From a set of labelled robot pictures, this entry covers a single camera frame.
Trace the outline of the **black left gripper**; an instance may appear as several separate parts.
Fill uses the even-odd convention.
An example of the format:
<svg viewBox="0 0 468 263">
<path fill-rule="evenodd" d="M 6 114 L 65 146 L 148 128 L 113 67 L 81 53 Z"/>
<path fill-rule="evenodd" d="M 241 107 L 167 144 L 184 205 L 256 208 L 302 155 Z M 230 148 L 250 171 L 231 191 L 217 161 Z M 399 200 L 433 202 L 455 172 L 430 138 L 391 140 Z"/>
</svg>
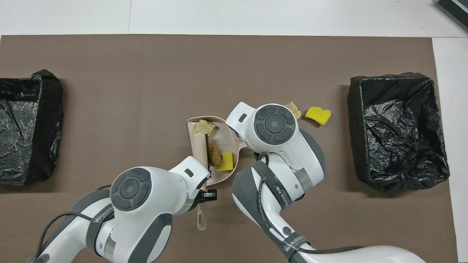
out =
<svg viewBox="0 0 468 263">
<path fill-rule="evenodd" d="M 199 190 L 188 211 L 192 211 L 200 203 L 216 201 L 217 198 L 217 189 L 209 189 L 207 191 Z"/>
</svg>

